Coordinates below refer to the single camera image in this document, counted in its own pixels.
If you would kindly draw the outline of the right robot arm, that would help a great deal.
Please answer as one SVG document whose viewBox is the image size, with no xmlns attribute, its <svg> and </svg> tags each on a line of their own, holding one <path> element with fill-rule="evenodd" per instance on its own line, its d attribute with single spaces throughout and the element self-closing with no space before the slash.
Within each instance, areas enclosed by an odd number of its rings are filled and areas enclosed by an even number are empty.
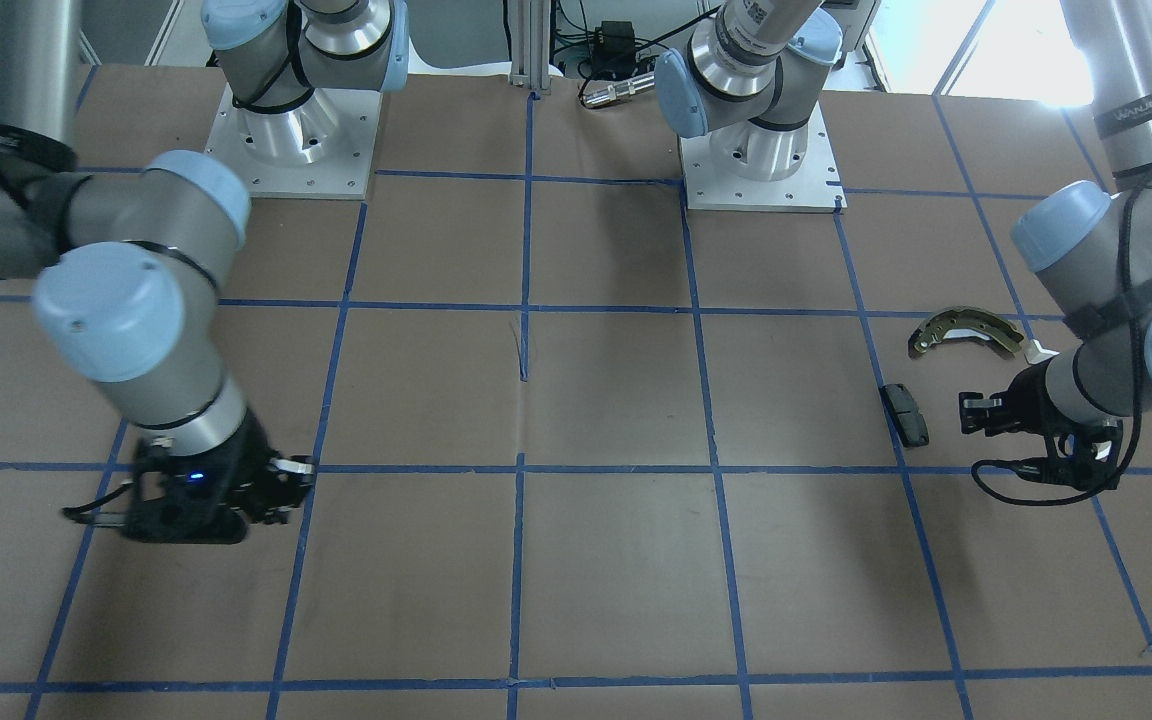
<svg viewBox="0 0 1152 720">
<path fill-rule="evenodd" d="M 404 88 L 402 1 L 206 1 L 200 22 L 230 90 L 236 141 L 264 169 L 342 159 L 325 92 Z M 247 241 L 252 177 L 218 152 L 172 150 L 132 183 L 79 169 L 73 146 L 78 1 L 0 1 L 0 281 L 67 364 L 141 433 L 129 479 L 65 518 L 131 541 L 234 544 L 285 524 L 314 457 L 270 446 L 209 336 Z"/>
</svg>

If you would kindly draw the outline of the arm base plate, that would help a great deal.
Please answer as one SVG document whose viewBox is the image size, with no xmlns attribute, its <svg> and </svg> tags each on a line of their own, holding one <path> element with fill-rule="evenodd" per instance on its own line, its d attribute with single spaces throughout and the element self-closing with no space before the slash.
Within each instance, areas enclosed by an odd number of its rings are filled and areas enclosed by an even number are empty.
<svg viewBox="0 0 1152 720">
<path fill-rule="evenodd" d="M 835 213 L 849 206 L 819 106 L 794 131 L 745 122 L 681 138 L 679 149 L 689 209 Z"/>
<path fill-rule="evenodd" d="M 365 200 L 384 97 L 319 88 L 300 108 L 262 115 L 236 108 L 225 88 L 205 152 L 255 199 Z"/>
</svg>

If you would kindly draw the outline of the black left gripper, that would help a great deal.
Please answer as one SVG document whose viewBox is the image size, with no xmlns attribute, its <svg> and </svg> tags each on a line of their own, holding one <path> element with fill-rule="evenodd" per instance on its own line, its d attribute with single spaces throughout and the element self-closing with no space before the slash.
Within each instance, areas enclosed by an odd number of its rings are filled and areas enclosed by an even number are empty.
<svg viewBox="0 0 1152 720">
<path fill-rule="evenodd" d="M 1046 363 L 1016 376 L 1005 393 L 960 392 L 960 432 L 1001 435 L 1029 432 L 1044 439 L 1044 455 L 1007 461 L 1006 468 L 1023 480 L 1102 493 L 1117 488 L 1119 455 L 1123 450 L 1121 420 L 1071 420 L 1056 409 L 1046 389 Z"/>
</svg>

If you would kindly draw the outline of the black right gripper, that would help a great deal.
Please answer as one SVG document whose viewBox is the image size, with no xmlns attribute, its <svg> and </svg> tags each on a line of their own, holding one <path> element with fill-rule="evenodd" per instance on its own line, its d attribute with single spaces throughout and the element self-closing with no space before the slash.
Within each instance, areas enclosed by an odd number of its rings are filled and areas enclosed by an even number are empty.
<svg viewBox="0 0 1152 720">
<path fill-rule="evenodd" d="M 287 524 L 294 503 L 314 487 L 312 456 L 278 456 L 253 411 L 218 447 L 174 456 L 141 439 L 132 456 L 129 541 L 236 544 L 248 525 Z"/>
</svg>

